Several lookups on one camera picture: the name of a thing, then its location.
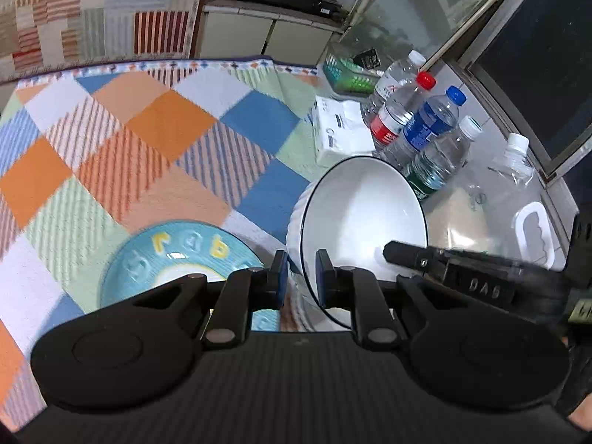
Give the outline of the clear water bottle white cap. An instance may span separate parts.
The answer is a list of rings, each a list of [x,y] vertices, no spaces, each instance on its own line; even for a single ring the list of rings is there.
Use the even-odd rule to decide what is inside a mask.
[[[416,75],[426,61],[423,54],[412,50],[406,58],[396,60],[386,68],[371,95],[361,104],[361,114],[366,125],[371,123],[396,89],[416,80]]]

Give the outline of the white tissue pack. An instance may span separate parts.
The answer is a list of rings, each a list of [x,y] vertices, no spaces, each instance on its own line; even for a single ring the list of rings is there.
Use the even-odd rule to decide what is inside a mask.
[[[316,162],[322,167],[375,151],[358,101],[317,96],[310,117]]]

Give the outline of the water bottle red label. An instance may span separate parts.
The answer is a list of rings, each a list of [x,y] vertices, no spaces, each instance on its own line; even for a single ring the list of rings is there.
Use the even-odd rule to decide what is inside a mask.
[[[415,80],[402,84],[389,95],[369,123],[377,150],[387,147],[402,135],[402,130],[436,84],[430,73],[420,71]]]

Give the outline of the water bottle blue label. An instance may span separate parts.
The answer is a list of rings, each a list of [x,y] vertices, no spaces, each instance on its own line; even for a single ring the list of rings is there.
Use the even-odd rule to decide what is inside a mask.
[[[454,85],[444,94],[424,97],[399,136],[378,157],[402,171],[430,140],[458,124],[460,108],[466,101],[465,93]]]

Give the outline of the teal fried egg plate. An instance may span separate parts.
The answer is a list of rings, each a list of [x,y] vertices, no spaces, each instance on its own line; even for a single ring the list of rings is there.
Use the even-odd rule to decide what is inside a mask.
[[[103,274],[99,306],[107,307],[187,274],[224,281],[235,270],[261,267],[249,246],[217,226],[167,221],[136,233]]]

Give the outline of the patchwork covered counter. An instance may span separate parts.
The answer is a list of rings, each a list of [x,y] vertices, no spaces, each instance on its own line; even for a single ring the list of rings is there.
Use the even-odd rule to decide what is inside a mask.
[[[187,58],[200,0],[1,0],[1,79]]]

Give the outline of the green plastic basket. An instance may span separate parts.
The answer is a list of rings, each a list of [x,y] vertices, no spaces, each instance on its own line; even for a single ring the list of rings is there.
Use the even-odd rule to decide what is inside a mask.
[[[327,46],[322,71],[333,92],[359,97],[371,95],[383,75],[380,69],[365,69],[356,65],[348,52],[336,42]]]

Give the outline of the colourful checkered tablecloth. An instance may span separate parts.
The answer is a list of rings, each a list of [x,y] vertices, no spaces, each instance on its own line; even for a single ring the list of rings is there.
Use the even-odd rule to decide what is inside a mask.
[[[1,421],[44,409],[35,341],[99,305],[114,253],[191,219],[269,260],[316,164],[320,70],[251,61],[117,64],[20,82],[1,113]]]

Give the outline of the white base cabinet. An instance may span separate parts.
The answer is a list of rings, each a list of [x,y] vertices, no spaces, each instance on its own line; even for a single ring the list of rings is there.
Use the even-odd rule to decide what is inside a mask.
[[[315,66],[340,24],[295,10],[236,0],[207,0],[201,9],[192,56],[232,59],[268,56],[278,62]]]

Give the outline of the white ribbed bowl black rim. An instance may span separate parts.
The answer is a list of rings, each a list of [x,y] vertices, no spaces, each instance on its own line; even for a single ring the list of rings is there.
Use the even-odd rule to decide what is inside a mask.
[[[344,332],[350,325],[347,311],[317,306],[318,250],[326,250],[336,267],[359,267],[378,280],[394,281],[413,273],[383,257],[392,241],[427,246],[420,202],[391,164],[375,157],[350,157],[307,185],[294,205],[286,235],[298,325],[313,332]]]

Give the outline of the clear rice jug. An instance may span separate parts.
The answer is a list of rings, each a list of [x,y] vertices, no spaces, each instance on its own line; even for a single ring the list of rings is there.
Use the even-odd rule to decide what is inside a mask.
[[[552,268],[552,226],[528,149],[527,137],[512,133],[503,151],[488,161],[467,162],[428,198],[424,208],[430,244]]]

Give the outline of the water bottle green label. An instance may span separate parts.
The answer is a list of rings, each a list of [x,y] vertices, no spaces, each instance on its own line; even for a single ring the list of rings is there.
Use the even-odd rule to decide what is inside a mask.
[[[442,189],[467,160],[472,144],[482,134],[482,126],[472,116],[464,116],[455,128],[436,137],[406,166],[404,176],[422,202]]]

